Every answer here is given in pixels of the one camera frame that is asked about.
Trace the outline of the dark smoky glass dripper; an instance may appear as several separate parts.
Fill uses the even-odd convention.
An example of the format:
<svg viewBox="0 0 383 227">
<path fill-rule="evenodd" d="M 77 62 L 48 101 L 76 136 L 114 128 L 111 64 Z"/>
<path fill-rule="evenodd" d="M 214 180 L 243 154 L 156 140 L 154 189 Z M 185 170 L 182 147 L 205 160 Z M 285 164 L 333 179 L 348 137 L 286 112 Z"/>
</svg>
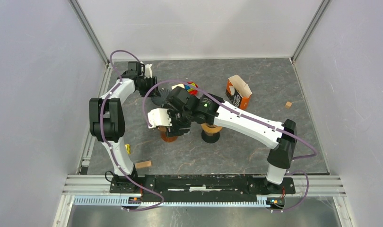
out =
<svg viewBox="0 0 383 227">
<path fill-rule="evenodd" d="M 166 98 L 171 91 L 167 88 L 160 88 L 158 91 L 159 91 L 159 95 L 152 97 L 151 101 L 156 106 L 162 106 L 166 103 Z"/>
</svg>

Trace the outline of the orange filter box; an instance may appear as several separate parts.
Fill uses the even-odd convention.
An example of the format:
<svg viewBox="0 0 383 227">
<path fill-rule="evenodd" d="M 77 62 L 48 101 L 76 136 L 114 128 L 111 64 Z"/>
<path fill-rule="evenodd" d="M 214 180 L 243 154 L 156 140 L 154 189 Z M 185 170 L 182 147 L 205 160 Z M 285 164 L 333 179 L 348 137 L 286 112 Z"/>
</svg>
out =
<svg viewBox="0 0 383 227">
<path fill-rule="evenodd" d="M 252 91 L 249 85 L 239 75 L 235 74 L 227 80 L 226 96 L 234 106 L 246 110 Z"/>
</svg>

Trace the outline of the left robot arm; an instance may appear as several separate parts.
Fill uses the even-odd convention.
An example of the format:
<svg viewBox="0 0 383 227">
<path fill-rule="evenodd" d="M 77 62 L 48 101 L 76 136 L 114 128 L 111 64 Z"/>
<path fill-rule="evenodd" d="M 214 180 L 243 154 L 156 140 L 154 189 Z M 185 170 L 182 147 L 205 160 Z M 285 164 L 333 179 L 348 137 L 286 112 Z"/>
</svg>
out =
<svg viewBox="0 0 383 227">
<path fill-rule="evenodd" d="M 111 89 L 99 98 L 89 100 L 90 133 L 109 154 L 114 167 L 109 182 L 114 189 L 130 193 L 139 189 L 138 174 L 123 139 L 126 125 L 122 105 L 135 91 L 145 97 L 156 83 L 151 64 L 130 61 Z"/>
</svg>

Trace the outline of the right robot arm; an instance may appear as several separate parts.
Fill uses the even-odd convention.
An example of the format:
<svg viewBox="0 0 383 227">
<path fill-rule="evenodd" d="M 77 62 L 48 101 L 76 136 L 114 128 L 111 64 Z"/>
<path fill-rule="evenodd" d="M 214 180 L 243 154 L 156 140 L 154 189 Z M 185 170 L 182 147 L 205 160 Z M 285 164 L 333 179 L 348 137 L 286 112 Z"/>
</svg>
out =
<svg viewBox="0 0 383 227">
<path fill-rule="evenodd" d="M 251 137 L 270 149 L 264 187 L 276 193 L 283 187 L 296 147 L 296 123 L 276 122 L 248 113 L 224 99 L 205 92 L 201 97 L 175 87 L 165 99 L 173 126 L 183 131 L 191 123 L 228 128 Z"/>
</svg>

